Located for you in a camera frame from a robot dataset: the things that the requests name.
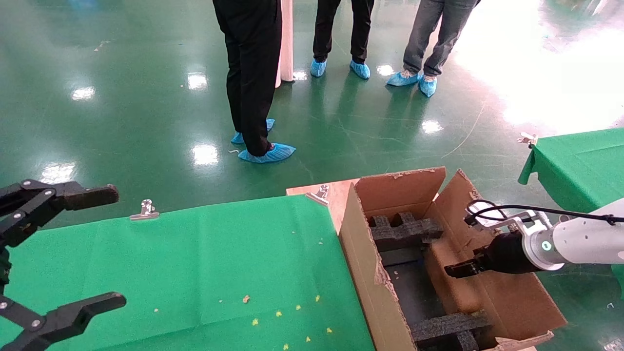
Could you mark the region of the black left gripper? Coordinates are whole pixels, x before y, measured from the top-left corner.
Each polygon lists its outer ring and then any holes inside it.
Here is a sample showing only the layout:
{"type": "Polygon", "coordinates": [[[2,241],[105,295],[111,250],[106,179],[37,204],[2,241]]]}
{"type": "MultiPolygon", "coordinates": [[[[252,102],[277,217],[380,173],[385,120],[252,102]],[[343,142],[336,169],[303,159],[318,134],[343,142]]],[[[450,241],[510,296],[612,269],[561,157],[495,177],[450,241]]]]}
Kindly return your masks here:
{"type": "Polygon", "coordinates": [[[115,186],[84,188],[75,181],[46,184],[23,180],[0,190],[0,314],[22,327],[22,332],[3,351],[45,351],[52,344],[81,335],[96,315],[120,309],[127,304],[120,293],[105,293],[61,305],[40,315],[4,296],[10,283],[10,253],[38,229],[63,211],[79,211],[119,201],[115,186]]]}

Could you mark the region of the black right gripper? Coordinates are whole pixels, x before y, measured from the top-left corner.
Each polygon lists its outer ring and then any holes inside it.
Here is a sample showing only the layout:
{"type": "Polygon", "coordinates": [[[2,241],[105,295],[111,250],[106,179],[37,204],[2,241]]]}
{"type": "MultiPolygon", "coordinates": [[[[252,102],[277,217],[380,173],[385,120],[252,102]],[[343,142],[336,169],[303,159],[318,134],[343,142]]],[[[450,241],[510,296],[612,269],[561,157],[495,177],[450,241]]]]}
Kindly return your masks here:
{"type": "Polygon", "coordinates": [[[486,271],[498,273],[536,273],[541,269],[528,259],[523,249],[523,234],[520,231],[502,233],[481,251],[481,262],[466,260],[454,265],[446,265],[445,273],[453,278],[472,277],[486,271]]]}

